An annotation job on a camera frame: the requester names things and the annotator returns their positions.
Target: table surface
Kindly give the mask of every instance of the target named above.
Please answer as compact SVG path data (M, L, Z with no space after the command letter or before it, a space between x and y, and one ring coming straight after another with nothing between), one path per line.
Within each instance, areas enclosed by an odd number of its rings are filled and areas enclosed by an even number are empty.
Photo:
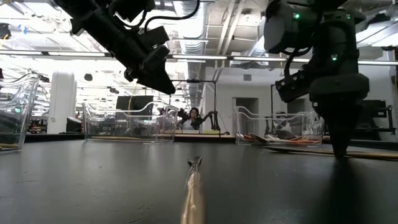
M397 223L398 162L84 141L0 153L0 223L179 223L198 155L207 223Z

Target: person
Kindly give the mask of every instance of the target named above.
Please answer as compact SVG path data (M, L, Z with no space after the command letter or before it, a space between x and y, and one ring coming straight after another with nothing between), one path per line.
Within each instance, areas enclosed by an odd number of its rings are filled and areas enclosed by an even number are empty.
M192 123L195 122L195 120L198 118L198 115L199 115L198 108L192 108L189 112L190 119L186 120L182 124L182 129L183 130L195 130L195 128L192 126Z

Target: ceiling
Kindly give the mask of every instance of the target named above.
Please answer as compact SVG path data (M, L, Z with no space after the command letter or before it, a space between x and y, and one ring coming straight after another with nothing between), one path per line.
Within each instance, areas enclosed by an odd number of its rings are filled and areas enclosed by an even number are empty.
M0 6L0 23L8 23L12 37L8 40L0 40L0 50L36 50L52 52L106 52L94 38L84 32L80 36L70 35L70 16L57 7L51 0L0 0L4 4ZM171 54L184 54L184 46L187 42L204 42L201 54L241 54L246 55L261 38L259 24L262 17L261 12L266 9L267 0L203 0L204 33L197 40L184 39L182 33L195 32L190 21L165 21L154 20L149 28L164 26L170 41L167 47ZM164 1L167 9L149 12L147 18L152 16L177 16L176 8L179 1ZM369 12L374 14L378 9L389 7L391 0L349 0L345 7ZM133 24L141 19L138 15ZM374 48L361 50L365 59L378 58L374 56ZM135 82L129 83L123 77L124 67L115 60L108 58L96 58L87 60L78 57L21 57L0 55L0 66L7 78L18 78L29 72L37 72L51 78L55 69L68 68L75 72L78 80L78 107L82 102L89 101L103 107L115 107L115 99L118 95L155 95L159 100L169 101L157 91L142 89L143 86ZM190 78L190 69L187 62L167 62L166 71L173 80L184 80ZM84 74L90 73L93 81L84 79ZM233 82L233 72L224 72L222 80ZM279 77L280 70L274 70L274 76ZM259 83L263 79L261 72L258 73ZM199 105L201 87L175 82L178 90L173 104L178 107ZM108 86L118 88L119 94L110 93ZM50 98L50 84L43 83L40 88L40 99L42 105L48 105Z

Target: transparent storage bin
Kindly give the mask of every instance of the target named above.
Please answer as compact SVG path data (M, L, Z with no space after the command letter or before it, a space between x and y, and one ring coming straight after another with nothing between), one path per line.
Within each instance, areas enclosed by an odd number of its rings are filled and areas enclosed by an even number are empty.
M236 144L254 142L319 146L324 120L314 111L297 114L254 114L247 108L233 108Z
M38 75L0 79L0 152L22 149L39 81Z
M83 104L85 139L88 141L173 142L178 108L159 102L141 110L121 111Z

